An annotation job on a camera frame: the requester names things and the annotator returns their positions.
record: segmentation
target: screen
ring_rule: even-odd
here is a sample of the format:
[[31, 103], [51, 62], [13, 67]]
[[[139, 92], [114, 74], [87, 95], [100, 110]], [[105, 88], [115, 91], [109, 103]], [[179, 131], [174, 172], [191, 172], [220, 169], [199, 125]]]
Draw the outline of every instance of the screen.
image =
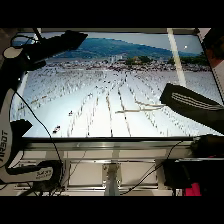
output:
[[[21, 85], [20, 93], [52, 137], [220, 135], [161, 105], [166, 84], [180, 84], [168, 34], [87, 34], [77, 50], [48, 59]], [[186, 87], [223, 105], [198, 37], [174, 35], [174, 40]], [[25, 137], [49, 137], [19, 99], [10, 117], [33, 124]]]

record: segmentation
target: flat screen monitor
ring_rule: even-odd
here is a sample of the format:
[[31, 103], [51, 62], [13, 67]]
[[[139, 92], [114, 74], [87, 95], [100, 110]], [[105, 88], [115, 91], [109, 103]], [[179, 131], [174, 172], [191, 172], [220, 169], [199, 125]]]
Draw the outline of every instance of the flat screen monitor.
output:
[[[220, 135], [160, 106], [166, 84], [180, 84], [168, 34], [87, 34], [76, 51], [48, 59], [45, 67], [29, 72], [22, 82], [20, 93], [52, 137]], [[174, 35], [174, 39], [186, 87], [223, 105], [199, 38]], [[16, 39], [14, 45], [26, 41]], [[11, 120], [33, 124], [24, 137], [49, 137], [26, 105], [13, 101]]]

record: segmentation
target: robotic arm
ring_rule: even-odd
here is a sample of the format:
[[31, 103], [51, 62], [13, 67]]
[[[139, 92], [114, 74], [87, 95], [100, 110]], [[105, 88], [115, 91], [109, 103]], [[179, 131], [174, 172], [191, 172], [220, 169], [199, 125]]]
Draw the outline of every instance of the robotic arm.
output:
[[62, 162], [43, 161], [37, 166], [9, 168], [22, 150], [21, 138], [32, 126], [28, 121], [10, 123], [10, 106], [26, 71], [46, 65], [45, 59], [67, 50], [76, 50], [87, 34], [66, 31], [61, 36], [41, 38], [39, 43], [9, 47], [3, 52], [0, 70], [0, 184], [34, 182], [33, 190], [51, 191], [60, 184]]

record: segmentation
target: snowy field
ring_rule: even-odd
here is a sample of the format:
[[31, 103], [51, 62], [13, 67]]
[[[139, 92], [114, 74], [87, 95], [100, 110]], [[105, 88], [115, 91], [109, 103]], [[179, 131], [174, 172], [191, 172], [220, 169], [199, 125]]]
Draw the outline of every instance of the snowy field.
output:
[[[211, 72], [184, 74], [187, 88], [222, 104]], [[159, 98], [168, 82], [178, 84], [175, 71], [44, 67], [29, 73], [23, 97], [53, 137], [220, 135], [166, 106], [153, 111], [116, 113], [144, 109], [136, 101], [160, 104]], [[11, 120], [26, 119], [33, 124], [25, 137], [49, 137], [23, 103], [18, 111], [11, 108], [10, 116]], [[60, 130], [53, 134], [57, 125]]]

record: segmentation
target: snow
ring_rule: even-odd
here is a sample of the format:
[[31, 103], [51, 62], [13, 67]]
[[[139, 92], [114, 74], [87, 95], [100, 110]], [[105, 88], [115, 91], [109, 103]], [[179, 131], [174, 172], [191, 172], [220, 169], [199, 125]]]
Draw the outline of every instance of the snow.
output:
[[[222, 104], [211, 72], [184, 72], [187, 88]], [[23, 97], [53, 137], [153, 137], [218, 134], [168, 107], [159, 110], [136, 103], [161, 104], [166, 83], [178, 84], [175, 71], [114, 71], [44, 67], [29, 73]], [[11, 120], [33, 127], [25, 137], [49, 137], [29, 109], [11, 108]], [[60, 131], [53, 134], [59, 125]]]

